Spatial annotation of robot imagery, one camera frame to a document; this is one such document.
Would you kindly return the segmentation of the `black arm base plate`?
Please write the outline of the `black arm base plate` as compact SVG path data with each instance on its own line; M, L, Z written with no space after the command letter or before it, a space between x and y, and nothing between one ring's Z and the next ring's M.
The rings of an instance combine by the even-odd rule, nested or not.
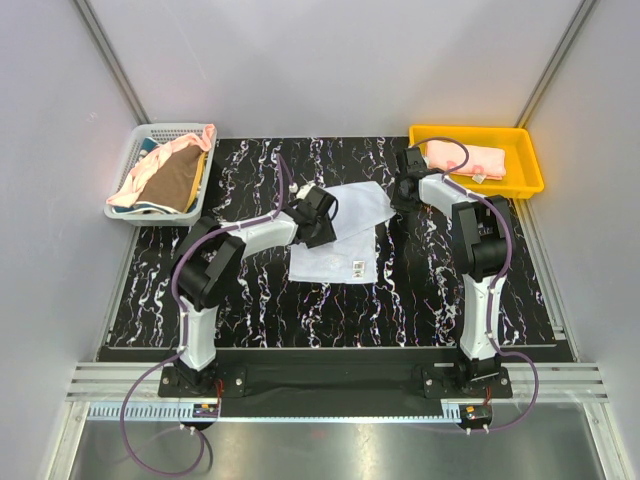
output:
M315 392L364 390L412 393L428 399L511 399L507 369L492 360L483 375L467 378L454 348L227 349L198 373L165 366L158 384L162 397L195 398L221 393L230 398L275 389Z

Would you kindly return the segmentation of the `pale pink towel in basket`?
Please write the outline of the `pale pink towel in basket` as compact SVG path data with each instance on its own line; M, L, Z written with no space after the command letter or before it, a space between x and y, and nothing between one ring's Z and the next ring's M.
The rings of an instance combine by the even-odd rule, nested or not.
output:
M215 126L206 124L201 134L187 133L154 148L134 165L125 177L123 185L106 200L106 204L124 209L141 204L137 200L145 185L173 153L195 145L209 154L213 148L212 140L215 133Z

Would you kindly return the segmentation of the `small connector board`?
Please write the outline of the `small connector board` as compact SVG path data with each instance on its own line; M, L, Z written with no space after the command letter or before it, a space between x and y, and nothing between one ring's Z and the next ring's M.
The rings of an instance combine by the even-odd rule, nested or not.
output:
M466 428L489 426L493 419L492 407L488 404L465 405L461 410L461 423Z
M195 403L193 405L193 418L214 419L220 416L218 403Z

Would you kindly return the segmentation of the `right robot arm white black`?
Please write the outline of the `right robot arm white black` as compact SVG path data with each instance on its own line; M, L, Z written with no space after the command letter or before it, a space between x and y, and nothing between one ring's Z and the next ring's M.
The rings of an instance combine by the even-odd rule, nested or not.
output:
M399 213L431 206L451 221L452 256L464 283L464 320L457 340L454 384L476 396L501 368L497 329L499 304L513 256L508 201L464 188L443 171L427 167L418 147L396 154L391 205Z

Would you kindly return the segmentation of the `light blue white towel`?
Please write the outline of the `light blue white towel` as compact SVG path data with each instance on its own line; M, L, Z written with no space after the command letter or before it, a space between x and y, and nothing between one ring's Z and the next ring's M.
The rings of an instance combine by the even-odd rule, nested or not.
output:
M394 216L391 200L375 181L329 187L338 201L332 220L336 239L325 245L290 247L289 279L295 282L373 284L378 279L375 227Z

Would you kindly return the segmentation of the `left small connector board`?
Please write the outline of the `left small connector board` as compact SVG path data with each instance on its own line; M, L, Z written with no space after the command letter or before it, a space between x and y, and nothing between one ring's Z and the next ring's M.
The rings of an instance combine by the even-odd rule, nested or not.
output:
M195 403L193 405L193 418L214 419L220 416L218 403Z

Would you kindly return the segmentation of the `yellow plastic tray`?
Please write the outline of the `yellow plastic tray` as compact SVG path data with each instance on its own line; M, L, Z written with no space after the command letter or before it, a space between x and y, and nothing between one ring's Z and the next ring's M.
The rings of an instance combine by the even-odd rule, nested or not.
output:
M499 148L505 152L506 175L502 180L486 178L477 183L469 176L453 174L453 179L466 188L484 195L502 195L511 199L529 199L544 189L533 143L525 129L421 124L409 127L411 144L437 136L453 138L466 145Z

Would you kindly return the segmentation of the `right small connector board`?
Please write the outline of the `right small connector board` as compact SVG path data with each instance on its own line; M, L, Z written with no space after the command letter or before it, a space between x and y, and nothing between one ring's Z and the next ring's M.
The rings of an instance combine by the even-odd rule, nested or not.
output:
M489 426L493 419L492 407L488 404L465 405L461 410L461 423L466 428Z

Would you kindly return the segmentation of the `brown towel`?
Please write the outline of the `brown towel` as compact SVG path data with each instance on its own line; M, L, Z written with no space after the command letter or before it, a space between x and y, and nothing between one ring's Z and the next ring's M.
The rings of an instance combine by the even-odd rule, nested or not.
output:
M186 213L198 194L207 155L195 145L173 153L147 182L137 202Z

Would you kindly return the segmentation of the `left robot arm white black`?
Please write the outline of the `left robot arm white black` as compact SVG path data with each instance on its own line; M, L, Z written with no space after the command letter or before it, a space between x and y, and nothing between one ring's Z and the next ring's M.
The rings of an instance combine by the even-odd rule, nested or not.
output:
M203 217L181 243L172 267L171 290L178 305L180 337L174 368L196 396L215 386L218 310L242 262L276 247L309 249L336 240L338 199L313 184L275 210L236 223Z

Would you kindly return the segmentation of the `pink rabbit towel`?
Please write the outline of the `pink rabbit towel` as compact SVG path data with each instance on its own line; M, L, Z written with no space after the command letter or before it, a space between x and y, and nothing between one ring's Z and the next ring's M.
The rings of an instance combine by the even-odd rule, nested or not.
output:
M506 152L500 148L465 145L466 153L450 141L432 140L426 146L426 158L430 168L450 173L480 178L502 180L506 176Z

